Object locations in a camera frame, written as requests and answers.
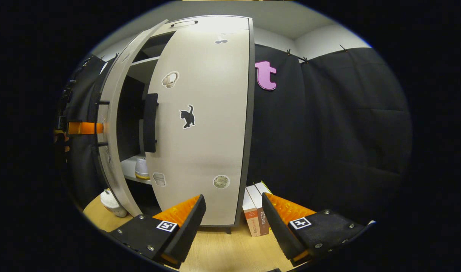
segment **orange object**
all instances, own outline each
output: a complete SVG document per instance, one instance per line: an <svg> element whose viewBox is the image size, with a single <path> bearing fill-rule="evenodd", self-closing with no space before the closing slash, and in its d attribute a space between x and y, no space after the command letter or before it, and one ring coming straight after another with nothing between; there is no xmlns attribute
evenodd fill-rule
<svg viewBox="0 0 461 272"><path fill-rule="evenodd" d="M199 197L200 195L186 200L182 203L179 203L177 205L174 205L170 209L164 210L163 212L160 212L158 215L154 215L153 218L174 222L177 223L179 227L182 227L182 224L184 224L185 220L192 211L192 208L194 208L194 205L196 204L197 200L199 200Z"/></svg>
<svg viewBox="0 0 461 272"><path fill-rule="evenodd" d="M316 213L314 210L310 210L289 200L280 198L279 196L275 196L270 193L265 194L274 208L277 210L279 217L281 217L281 220L283 220L286 226L288 225L289 221L293 221Z"/></svg>
<svg viewBox="0 0 461 272"><path fill-rule="evenodd" d="M168 256L168 255L165 254L165 253L162 253L161 257L164 258L165 260L171 262L172 264L178 264L178 261L177 261L177 260L175 260L174 258Z"/></svg>
<svg viewBox="0 0 461 272"><path fill-rule="evenodd" d="M96 133L103 133L103 124L96 123ZM94 134L94 123L69 122L68 134Z"/></svg>

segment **cabinet handle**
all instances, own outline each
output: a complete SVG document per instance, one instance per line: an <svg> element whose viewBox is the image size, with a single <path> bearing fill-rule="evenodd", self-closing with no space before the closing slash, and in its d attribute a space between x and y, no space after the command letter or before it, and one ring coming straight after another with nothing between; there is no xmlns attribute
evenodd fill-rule
<svg viewBox="0 0 461 272"><path fill-rule="evenodd" d="M170 27L172 28L172 27L174 27L176 24L187 23L187 22L192 22L192 21L183 21L183 22L174 23L174 24L172 24Z"/></svg>
<svg viewBox="0 0 461 272"><path fill-rule="evenodd" d="M143 149L145 152L156 152L155 118L158 106L158 93L149 93L145 98L145 110L143 118Z"/></svg>

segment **stacked books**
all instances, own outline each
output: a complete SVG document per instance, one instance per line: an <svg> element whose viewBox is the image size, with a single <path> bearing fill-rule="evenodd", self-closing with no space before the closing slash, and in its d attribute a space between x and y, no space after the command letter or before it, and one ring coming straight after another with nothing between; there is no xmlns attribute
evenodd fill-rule
<svg viewBox="0 0 461 272"><path fill-rule="evenodd" d="M246 187L244 192L242 209L253 237L269 234L269 223L262 210L262 193L271 193L262 181Z"/></svg>

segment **white wall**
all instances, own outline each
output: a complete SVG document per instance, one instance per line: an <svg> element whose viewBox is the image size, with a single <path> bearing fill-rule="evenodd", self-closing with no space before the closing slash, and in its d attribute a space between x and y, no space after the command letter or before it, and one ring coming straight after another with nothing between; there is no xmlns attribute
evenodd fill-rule
<svg viewBox="0 0 461 272"><path fill-rule="evenodd" d="M371 46L356 34L341 25L323 26L297 38L294 43L298 52L309 60L344 48L370 48Z"/></svg>
<svg viewBox="0 0 461 272"><path fill-rule="evenodd" d="M108 60L111 60L113 57L115 57L116 53L121 53L123 49L130 43L137 35L130 36L128 38L124 38L123 40L120 40L119 42L111 45L109 48L106 48L100 52L95 52L92 51L91 53L96 55L96 57L103 57L103 60L107 62Z"/></svg>
<svg viewBox="0 0 461 272"><path fill-rule="evenodd" d="M293 40L265 29L254 27L254 43L269 46L270 48L275 48L284 52L291 49L291 54L301 57L300 51Z"/></svg>

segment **cup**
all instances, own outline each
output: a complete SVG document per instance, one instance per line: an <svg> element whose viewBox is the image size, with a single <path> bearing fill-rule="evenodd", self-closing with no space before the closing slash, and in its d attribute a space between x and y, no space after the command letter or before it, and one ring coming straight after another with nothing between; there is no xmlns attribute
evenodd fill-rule
<svg viewBox="0 0 461 272"><path fill-rule="evenodd" d="M135 176L139 179L150 179L148 166L146 165L146 158L137 159L137 164L135 165Z"/></svg>
<svg viewBox="0 0 461 272"><path fill-rule="evenodd" d="M113 193L110 190L104 190L100 195L101 203L105 206L106 210L114 213L117 217L125 217L127 210L121 207Z"/></svg>

